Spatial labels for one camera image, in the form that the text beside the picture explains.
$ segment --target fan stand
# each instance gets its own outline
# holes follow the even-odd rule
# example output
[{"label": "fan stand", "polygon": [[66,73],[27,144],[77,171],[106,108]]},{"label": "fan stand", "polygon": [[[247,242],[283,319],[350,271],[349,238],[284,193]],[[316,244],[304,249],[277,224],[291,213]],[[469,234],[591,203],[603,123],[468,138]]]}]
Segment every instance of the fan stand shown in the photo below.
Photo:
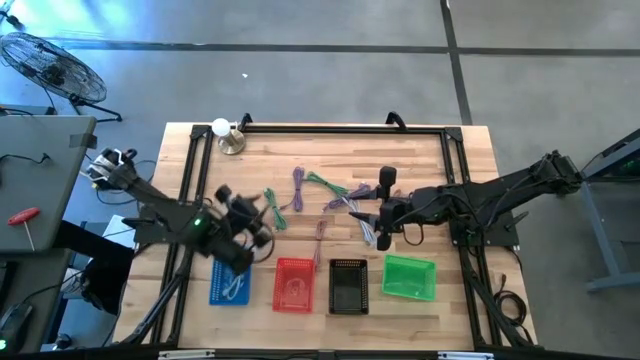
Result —
[{"label": "fan stand", "polygon": [[78,114],[78,115],[83,115],[83,114],[80,113],[80,110],[78,110],[78,108],[77,108],[78,106],[88,106],[90,108],[94,108],[96,110],[100,110],[100,111],[103,111],[103,112],[106,112],[108,114],[116,116],[115,118],[98,120],[98,122],[111,122],[111,121],[121,122],[122,121],[122,116],[119,113],[117,113],[115,111],[112,111],[112,110],[109,110],[109,109],[105,109],[105,108],[100,107],[98,105],[90,104],[90,103],[80,99],[80,97],[78,95],[69,96],[69,102],[71,103],[71,106],[73,107],[73,109],[76,111],[76,114]]}]

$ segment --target gray floor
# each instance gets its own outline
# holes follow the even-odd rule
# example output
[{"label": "gray floor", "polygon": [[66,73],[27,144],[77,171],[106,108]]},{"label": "gray floor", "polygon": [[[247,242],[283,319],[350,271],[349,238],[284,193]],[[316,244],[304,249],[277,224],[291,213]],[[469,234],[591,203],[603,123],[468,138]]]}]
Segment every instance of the gray floor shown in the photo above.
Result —
[{"label": "gray floor", "polygon": [[[633,0],[449,3],[460,46],[640,47],[640,3]],[[64,6],[16,0],[12,13],[31,33],[74,39],[447,44],[437,0],[69,0]],[[0,32],[8,31],[3,23]],[[141,159],[157,156],[167,121],[239,120],[247,111],[256,121],[380,123],[395,110],[412,124],[461,123],[445,54],[72,52],[105,80],[102,105],[126,119],[98,126],[100,146],[135,147]],[[553,149],[582,166],[640,123],[640,57],[462,56],[461,63],[473,123],[489,126],[502,173]],[[48,104],[42,89],[12,69],[0,67],[0,78],[2,102]],[[62,99],[54,100],[61,113],[71,113]],[[579,196],[540,198],[521,210],[531,213],[518,230],[540,343],[640,357],[640,290],[585,292],[584,283],[605,275],[605,268]],[[114,212],[134,211],[101,205],[79,179],[66,217],[104,222]]]}]

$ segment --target butcher block tabletop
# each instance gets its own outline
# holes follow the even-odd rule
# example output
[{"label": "butcher block tabletop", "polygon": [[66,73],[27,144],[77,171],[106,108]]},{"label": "butcher block tabletop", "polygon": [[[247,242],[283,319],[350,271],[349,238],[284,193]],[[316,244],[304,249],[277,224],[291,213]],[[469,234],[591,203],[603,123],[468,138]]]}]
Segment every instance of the butcher block tabletop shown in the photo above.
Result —
[{"label": "butcher block tabletop", "polygon": [[[166,126],[153,185],[170,197],[177,197],[180,190],[193,125],[168,123]],[[471,180],[485,182],[498,177],[488,128],[460,128]],[[398,170],[393,190],[400,190],[404,195],[416,188],[446,183],[440,139],[434,135],[245,133],[245,137],[246,148],[233,156],[221,153],[217,139],[214,141],[205,197],[213,199],[216,189],[223,184],[229,185],[234,194],[243,196],[263,194],[264,189],[269,187],[274,190],[279,205],[287,204],[294,195],[292,173],[296,166],[351,190],[363,182],[376,186],[379,170],[385,165]],[[191,179],[190,199],[194,197],[203,147],[203,142],[200,142]],[[456,180],[460,182],[453,144],[451,149]],[[293,207],[283,211],[288,228],[275,233],[273,255],[267,261],[253,265],[248,305],[209,305],[213,258],[199,254],[194,257],[180,348],[473,349],[460,258],[451,244],[448,225],[425,226],[425,240],[419,246],[411,246],[401,234],[394,234],[391,248],[381,252],[366,245],[362,230],[348,214],[347,207],[323,212],[327,202],[333,199],[333,194],[326,187],[305,182],[302,185],[302,198],[302,212],[295,212]],[[257,204],[264,206],[264,197]],[[377,213],[380,201],[359,201],[359,205],[363,212]],[[271,212],[265,219],[273,226]],[[280,257],[313,258],[316,224],[320,219],[327,222],[327,227],[321,241],[320,267],[315,274],[313,311],[309,314],[274,312],[277,260]],[[408,226],[409,240],[416,241],[419,236],[417,226]],[[114,341],[129,335],[157,299],[167,249],[165,245],[154,245],[134,259]],[[435,300],[426,302],[384,294],[381,284],[385,254],[435,262]],[[489,247],[486,256],[494,291],[499,288],[502,275],[506,274],[508,280],[505,289],[515,292],[527,302],[522,274],[514,255],[500,247]],[[368,315],[329,313],[330,259],[367,260]],[[477,303],[483,335],[489,340],[486,311],[479,298]],[[172,300],[167,307],[169,311],[164,320],[163,340],[169,332],[174,305]],[[509,314],[510,310],[505,303],[505,312]],[[524,325],[535,339],[530,316]]]}]

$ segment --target electric fan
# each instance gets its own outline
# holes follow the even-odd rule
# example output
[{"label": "electric fan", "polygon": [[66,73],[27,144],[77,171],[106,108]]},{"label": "electric fan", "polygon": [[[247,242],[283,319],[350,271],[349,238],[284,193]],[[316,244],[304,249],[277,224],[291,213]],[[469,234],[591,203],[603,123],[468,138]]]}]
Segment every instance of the electric fan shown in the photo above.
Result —
[{"label": "electric fan", "polygon": [[95,105],[107,97],[104,81],[82,61],[48,41],[21,32],[0,38],[0,53],[6,62],[45,91],[68,99],[78,115],[78,106],[89,106],[115,115],[98,122],[122,121],[122,116]]}]

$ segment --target black basket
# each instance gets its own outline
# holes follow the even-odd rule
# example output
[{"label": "black basket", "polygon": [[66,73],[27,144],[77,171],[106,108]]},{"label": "black basket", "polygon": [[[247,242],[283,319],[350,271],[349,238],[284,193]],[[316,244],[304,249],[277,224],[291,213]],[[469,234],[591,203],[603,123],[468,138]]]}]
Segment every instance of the black basket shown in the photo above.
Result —
[{"label": "black basket", "polygon": [[329,313],[369,313],[367,260],[331,259],[329,267]]}]

